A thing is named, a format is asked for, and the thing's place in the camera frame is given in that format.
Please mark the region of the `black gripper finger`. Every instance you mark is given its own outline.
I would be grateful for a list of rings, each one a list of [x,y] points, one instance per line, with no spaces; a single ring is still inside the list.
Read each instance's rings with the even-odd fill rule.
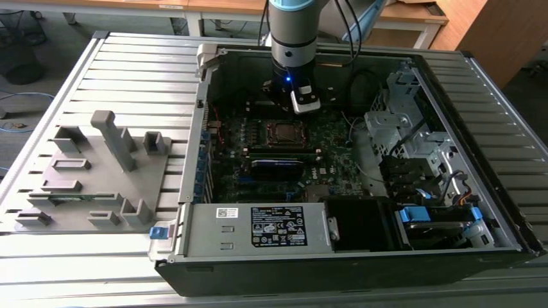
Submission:
[[[271,102],[277,105],[283,111],[292,110],[291,93],[287,91],[284,86],[275,80],[267,80],[261,86],[261,92],[271,100]]]

